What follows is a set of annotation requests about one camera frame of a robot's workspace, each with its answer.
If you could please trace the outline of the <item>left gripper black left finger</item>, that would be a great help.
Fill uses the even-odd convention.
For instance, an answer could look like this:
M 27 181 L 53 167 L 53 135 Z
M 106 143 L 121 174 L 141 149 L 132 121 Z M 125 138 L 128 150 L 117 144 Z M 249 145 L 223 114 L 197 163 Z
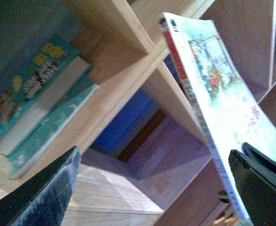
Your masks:
M 81 154 L 74 146 L 0 199 L 0 226 L 59 226 L 73 194 Z

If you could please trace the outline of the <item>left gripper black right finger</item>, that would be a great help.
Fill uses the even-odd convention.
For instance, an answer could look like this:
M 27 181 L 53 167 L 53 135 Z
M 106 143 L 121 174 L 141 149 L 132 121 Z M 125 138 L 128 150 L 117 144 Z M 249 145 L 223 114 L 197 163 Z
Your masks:
M 252 224 L 276 226 L 276 172 L 235 149 L 229 165 Z

